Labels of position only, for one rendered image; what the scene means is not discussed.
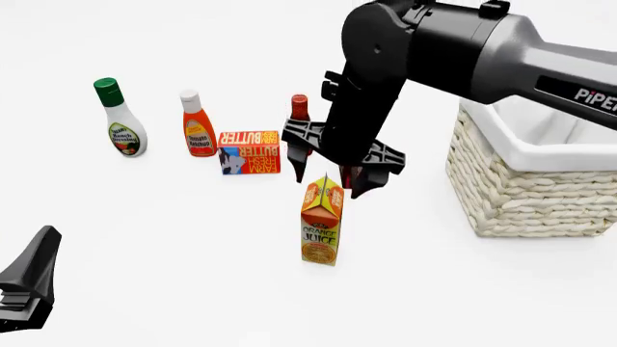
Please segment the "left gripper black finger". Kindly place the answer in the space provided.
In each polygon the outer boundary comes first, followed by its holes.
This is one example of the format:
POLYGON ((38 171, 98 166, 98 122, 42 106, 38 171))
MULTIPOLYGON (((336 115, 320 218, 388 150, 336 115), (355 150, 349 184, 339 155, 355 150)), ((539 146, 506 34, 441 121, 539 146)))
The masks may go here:
POLYGON ((53 226, 42 227, 11 265, 0 272, 0 289, 54 301, 54 268, 61 239, 53 226))

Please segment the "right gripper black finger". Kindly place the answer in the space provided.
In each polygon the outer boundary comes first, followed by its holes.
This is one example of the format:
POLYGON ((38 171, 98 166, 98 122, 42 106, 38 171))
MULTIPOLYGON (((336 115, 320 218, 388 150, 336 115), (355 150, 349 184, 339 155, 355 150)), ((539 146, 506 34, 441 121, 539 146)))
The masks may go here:
POLYGON ((306 165, 311 149, 308 147, 301 147, 296 144, 288 143, 287 158, 292 164, 294 173, 296 175, 296 182, 301 183, 306 170, 306 165))
POLYGON ((351 199, 357 199, 369 190, 384 187, 388 180, 389 173, 387 171, 369 167, 352 167, 351 199))

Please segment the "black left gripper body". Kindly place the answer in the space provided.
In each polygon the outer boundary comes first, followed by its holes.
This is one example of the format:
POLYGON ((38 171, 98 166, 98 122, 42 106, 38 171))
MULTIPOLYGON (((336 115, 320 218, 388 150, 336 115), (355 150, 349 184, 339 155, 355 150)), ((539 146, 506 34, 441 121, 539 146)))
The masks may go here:
POLYGON ((23 289, 0 292, 0 333, 42 329, 53 304, 23 289))

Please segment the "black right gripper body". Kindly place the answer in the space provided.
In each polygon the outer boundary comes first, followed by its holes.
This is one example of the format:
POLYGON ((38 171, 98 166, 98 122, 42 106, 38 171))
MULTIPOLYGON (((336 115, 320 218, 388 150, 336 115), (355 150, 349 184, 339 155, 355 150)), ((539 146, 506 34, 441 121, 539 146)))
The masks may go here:
POLYGON ((403 152, 388 147, 377 139, 372 141, 368 149, 362 150, 361 159, 353 159, 351 149, 344 149, 343 151, 325 149, 321 140, 325 129, 325 122, 288 119, 283 127, 282 140, 290 145, 312 149, 329 161, 341 166, 363 167, 393 174, 400 174, 406 166, 406 156, 403 152))

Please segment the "orange juice carton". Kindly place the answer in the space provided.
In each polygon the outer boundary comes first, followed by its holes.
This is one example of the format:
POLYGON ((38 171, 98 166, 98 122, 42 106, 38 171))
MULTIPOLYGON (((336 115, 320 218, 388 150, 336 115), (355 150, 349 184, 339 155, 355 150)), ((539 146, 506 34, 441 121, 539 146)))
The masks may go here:
POLYGON ((308 185, 300 214, 304 261, 335 266, 344 194, 327 175, 308 185))

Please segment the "wicker basket with white liner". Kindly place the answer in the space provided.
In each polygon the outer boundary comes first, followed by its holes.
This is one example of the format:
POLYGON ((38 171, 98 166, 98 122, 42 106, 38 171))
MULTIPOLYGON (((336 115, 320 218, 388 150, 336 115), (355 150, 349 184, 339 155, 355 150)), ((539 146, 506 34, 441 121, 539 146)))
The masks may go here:
POLYGON ((481 237, 599 236, 617 224, 617 132, 518 98, 461 100, 445 170, 481 237))

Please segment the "dark red sauce bottle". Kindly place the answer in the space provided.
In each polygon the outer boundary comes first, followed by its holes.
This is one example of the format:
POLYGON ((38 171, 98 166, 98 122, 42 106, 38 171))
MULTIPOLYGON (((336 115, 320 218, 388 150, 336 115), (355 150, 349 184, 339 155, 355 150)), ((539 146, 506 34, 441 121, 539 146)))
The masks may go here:
POLYGON ((291 97, 291 118, 293 120, 310 120, 309 100, 305 94, 294 94, 291 97))

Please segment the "butter box with cow print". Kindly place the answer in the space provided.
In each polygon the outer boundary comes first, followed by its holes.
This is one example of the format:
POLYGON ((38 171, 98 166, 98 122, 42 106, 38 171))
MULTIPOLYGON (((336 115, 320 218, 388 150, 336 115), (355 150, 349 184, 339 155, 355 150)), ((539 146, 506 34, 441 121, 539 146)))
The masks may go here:
POLYGON ((222 132, 218 149, 223 175, 281 172, 277 131, 222 132))

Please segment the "tomato ketchup bottle white cap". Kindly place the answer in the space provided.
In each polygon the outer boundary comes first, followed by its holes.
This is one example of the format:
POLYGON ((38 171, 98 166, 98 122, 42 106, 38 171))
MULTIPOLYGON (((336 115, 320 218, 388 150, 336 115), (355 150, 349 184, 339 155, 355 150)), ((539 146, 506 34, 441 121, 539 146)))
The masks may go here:
POLYGON ((179 95, 183 106, 184 137, 191 155, 210 157, 217 152, 216 135, 201 106, 199 93, 185 90, 179 95))

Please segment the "ranch dressing bottle green cap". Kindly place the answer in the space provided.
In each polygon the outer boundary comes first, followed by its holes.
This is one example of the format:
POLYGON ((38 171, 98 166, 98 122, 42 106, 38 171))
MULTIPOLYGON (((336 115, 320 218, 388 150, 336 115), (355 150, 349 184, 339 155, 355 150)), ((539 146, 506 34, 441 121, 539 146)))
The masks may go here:
POLYGON ((94 89, 105 109, 107 134, 115 149, 129 158, 142 155, 148 147, 147 132, 125 103, 117 80, 101 78, 94 89))

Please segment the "small plate on black stalk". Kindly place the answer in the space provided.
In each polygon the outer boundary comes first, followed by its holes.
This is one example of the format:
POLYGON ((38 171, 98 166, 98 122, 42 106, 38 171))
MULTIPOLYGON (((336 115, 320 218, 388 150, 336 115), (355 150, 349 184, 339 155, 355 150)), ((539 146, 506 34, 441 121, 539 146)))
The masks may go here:
POLYGON ((480 5, 478 15, 485 19, 500 19, 508 14, 510 5, 508 0, 488 0, 480 5))

